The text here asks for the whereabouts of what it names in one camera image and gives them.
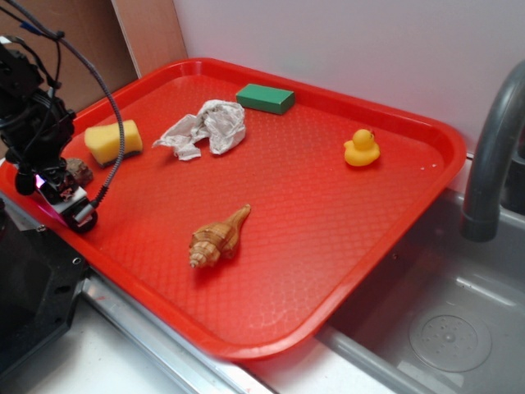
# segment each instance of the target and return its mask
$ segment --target rubber duck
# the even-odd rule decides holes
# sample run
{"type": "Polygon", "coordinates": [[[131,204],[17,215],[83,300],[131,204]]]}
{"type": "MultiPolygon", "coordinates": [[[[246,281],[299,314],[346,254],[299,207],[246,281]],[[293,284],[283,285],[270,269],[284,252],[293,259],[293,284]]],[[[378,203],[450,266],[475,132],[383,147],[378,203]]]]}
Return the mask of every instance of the rubber duck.
{"type": "Polygon", "coordinates": [[[345,161],[350,166],[367,166],[379,158],[379,145],[374,140],[374,134],[366,129],[357,130],[350,141],[344,144],[345,161]]]}

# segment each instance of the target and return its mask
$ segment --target tray rim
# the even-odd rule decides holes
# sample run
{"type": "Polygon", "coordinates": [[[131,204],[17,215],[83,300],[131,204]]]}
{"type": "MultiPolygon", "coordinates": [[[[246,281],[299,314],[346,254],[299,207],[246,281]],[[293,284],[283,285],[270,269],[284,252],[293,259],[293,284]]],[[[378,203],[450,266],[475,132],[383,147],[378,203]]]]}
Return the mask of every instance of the tray rim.
{"type": "MultiPolygon", "coordinates": [[[[388,107],[383,104],[370,102],[361,98],[355,98],[341,93],[336,93],[327,89],[322,89],[307,85],[302,82],[289,80],[280,76],[274,76],[263,71],[257,71],[244,66],[237,66],[228,62],[219,61],[216,59],[198,57],[192,59],[185,59],[182,61],[172,62],[156,71],[140,78],[131,84],[119,89],[114,93],[113,97],[117,101],[119,107],[125,107],[129,103],[133,103],[136,98],[140,97],[142,87],[148,85],[148,92],[155,90],[157,87],[173,80],[176,77],[182,76],[196,76],[205,75],[224,80],[225,73],[239,74],[236,77],[236,82],[242,85],[243,83],[259,83],[271,85],[279,89],[289,89],[295,92],[296,103],[307,107],[321,109],[340,116],[339,112],[342,108],[359,108],[361,118],[370,117],[371,114],[381,114],[384,117],[384,122],[388,122],[390,126],[381,126],[389,132],[394,132],[390,128],[396,125],[403,125],[407,123],[417,122],[419,127],[428,129],[428,132],[435,133],[435,138],[432,141],[433,145],[443,156],[445,169],[434,180],[431,187],[426,188],[411,207],[417,212],[415,218],[407,223],[405,220],[397,221],[396,224],[381,238],[388,241],[389,245],[394,245],[395,242],[417,221],[418,217],[428,208],[428,206],[438,197],[453,177],[463,167],[466,158],[466,147],[462,137],[451,126],[443,122],[423,117],[411,112],[406,112],[396,108],[388,107]]],[[[75,119],[75,135],[82,133],[87,126],[100,122],[112,115],[111,106],[109,102],[103,98],[79,112],[75,119]]],[[[361,118],[352,117],[355,121],[362,121],[370,124],[370,121],[363,121],[361,118]]],[[[420,133],[412,133],[407,135],[409,138],[420,140],[429,144],[428,139],[424,139],[420,133]]],[[[0,179],[0,186],[4,183],[6,173],[5,166],[0,167],[0,173],[3,173],[0,179]]],[[[55,230],[60,237],[65,241],[71,242],[75,240],[77,244],[83,245],[83,254],[88,261],[100,259],[89,243],[85,242],[72,231],[65,228],[63,225],[57,223],[44,213],[37,204],[30,204],[26,197],[19,196],[16,192],[13,193],[13,188],[10,188],[9,197],[19,204],[21,207],[29,208],[40,222],[55,230]]],[[[205,327],[202,327],[199,322],[195,322],[190,316],[180,309],[174,307],[162,297],[156,295],[152,289],[144,286],[141,283],[135,283],[134,276],[126,272],[124,269],[115,266],[115,264],[104,264],[104,269],[100,269],[98,264],[94,264],[96,269],[103,274],[104,277],[109,278],[119,287],[125,288],[126,284],[132,284],[135,294],[131,294],[141,304],[151,309],[159,318],[167,322],[171,327],[185,336],[187,339],[204,349],[205,351],[229,360],[251,360],[260,359],[269,355],[274,355],[283,350],[289,349],[292,346],[310,338],[328,319],[330,314],[340,305],[349,293],[366,277],[367,273],[372,270],[384,256],[384,250],[372,249],[365,258],[363,258],[356,266],[353,267],[351,273],[347,273],[341,278],[340,284],[326,297],[326,299],[316,308],[294,331],[283,334],[280,338],[268,343],[242,346],[240,344],[226,343],[217,335],[209,332],[205,327]],[[376,261],[374,264],[364,264],[363,261],[370,259],[376,261]],[[174,312],[176,312],[177,325],[173,323],[174,312]]]]}

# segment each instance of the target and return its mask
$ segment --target conch shell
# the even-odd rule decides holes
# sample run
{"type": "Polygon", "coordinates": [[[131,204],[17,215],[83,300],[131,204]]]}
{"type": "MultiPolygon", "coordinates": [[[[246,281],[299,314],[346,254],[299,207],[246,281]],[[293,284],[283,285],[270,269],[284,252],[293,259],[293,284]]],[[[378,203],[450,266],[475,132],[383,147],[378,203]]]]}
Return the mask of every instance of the conch shell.
{"type": "Polygon", "coordinates": [[[200,227],[189,244],[189,265],[213,267],[220,257],[231,259],[239,246],[239,233],[251,207],[246,204],[224,222],[200,227]]]}

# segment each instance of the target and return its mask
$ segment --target faucet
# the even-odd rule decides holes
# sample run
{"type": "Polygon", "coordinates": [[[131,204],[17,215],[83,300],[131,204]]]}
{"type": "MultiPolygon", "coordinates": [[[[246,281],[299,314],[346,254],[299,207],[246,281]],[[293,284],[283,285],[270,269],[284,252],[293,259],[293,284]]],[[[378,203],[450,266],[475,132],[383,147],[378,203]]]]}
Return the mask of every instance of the faucet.
{"type": "Polygon", "coordinates": [[[500,204],[525,214],[525,61],[507,76],[477,143],[460,232],[477,242],[496,235],[500,204]]]}

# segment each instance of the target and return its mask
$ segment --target paper towel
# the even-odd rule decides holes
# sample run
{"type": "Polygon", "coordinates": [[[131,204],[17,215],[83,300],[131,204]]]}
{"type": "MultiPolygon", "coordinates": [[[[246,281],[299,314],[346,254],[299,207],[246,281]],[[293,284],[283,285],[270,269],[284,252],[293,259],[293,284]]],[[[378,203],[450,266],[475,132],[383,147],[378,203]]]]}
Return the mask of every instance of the paper towel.
{"type": "Polygon", "coordinates": [[[210,100],[204,103],[197,116],[186,115],[170,127],[153,147],[172,147],[179,160],[191,160],[201,155],[194,145],[197,141],[209,138],[210,151],[223,154],[237,146],[245,135],[244,109],[240,104],[210,100]]]}

